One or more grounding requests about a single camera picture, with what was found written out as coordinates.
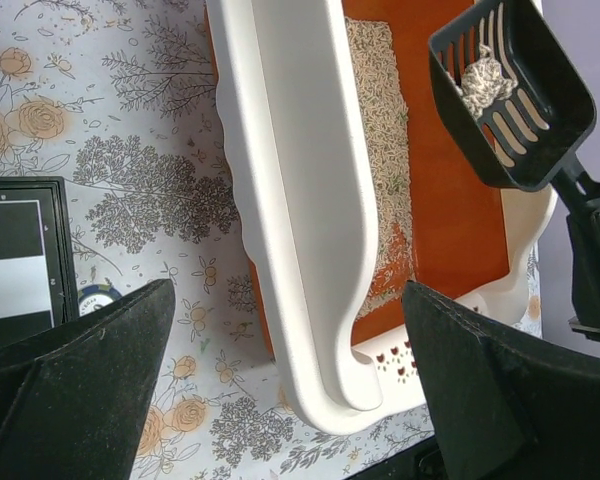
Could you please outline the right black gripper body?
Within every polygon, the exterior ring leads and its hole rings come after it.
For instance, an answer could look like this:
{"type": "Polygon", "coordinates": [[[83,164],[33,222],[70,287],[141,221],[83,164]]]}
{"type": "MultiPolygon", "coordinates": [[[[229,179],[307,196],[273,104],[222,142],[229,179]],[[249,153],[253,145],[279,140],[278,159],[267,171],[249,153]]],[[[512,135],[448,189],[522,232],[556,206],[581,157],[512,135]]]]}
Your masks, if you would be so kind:
{"type": "Polygon", "coordinates": [[[571,329],[600,342],[600,206],[567,217],[573,253],[571,329]]]}

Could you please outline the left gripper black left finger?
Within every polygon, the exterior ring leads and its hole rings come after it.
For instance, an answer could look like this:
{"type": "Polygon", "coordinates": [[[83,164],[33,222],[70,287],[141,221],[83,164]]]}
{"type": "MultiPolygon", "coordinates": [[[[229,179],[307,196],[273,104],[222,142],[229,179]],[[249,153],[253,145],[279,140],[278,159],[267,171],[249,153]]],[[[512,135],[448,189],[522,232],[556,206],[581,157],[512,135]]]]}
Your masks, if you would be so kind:
{"type": "Polygon", "coordinates": [[[0,479],[127,479],[175,311],[154,280],[0,349],[0,479]]]}

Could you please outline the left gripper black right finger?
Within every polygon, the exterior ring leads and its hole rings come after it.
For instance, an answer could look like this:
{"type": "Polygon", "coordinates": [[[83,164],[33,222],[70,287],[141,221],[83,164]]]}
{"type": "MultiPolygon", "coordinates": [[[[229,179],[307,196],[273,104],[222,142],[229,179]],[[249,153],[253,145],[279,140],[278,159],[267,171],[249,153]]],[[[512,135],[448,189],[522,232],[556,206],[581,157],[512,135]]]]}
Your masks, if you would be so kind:
{"type": "Polygon", "coordinates": [[[407,283],[416,368],[452,479],[600,479],[600,358],[407,283]]]}

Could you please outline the black litter scoop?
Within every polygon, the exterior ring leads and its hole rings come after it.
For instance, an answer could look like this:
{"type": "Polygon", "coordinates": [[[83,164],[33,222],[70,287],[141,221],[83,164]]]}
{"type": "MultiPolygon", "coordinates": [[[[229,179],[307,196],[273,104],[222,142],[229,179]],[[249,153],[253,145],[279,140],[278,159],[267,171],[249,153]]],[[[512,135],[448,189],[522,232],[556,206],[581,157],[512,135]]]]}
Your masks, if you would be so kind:
{"type": "Polygon", "coordinates": [[[600,208],[600,180],[576,156],[595,126],[595,102],[534,2],[479,1],[432,34],[428,50],[438,115],[484,184],[552,186],[572,213],[600,208]],[[516,86],[474,117],[459,83],[482,46],[516,86]]]}

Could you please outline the white orange litter box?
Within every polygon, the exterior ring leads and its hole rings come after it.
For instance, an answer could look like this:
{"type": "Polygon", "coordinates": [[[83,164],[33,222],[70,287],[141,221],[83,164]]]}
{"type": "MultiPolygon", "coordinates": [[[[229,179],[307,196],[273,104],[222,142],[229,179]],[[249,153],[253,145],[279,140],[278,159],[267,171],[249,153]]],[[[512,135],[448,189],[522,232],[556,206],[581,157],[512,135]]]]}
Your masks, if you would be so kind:
{"type": "Polygon", "coordinates": [[[358,317],[378,244],[347,18],[387,22],[410,107],[414,266],[421,281],[506,324],[527,309],[527,261],[550,189],[483,185],[442,126],[428,37],[464,1],[210,1],[216,105],[245,251],[286,397],[348,435],[424,401],[402,308],[358,317]]]}

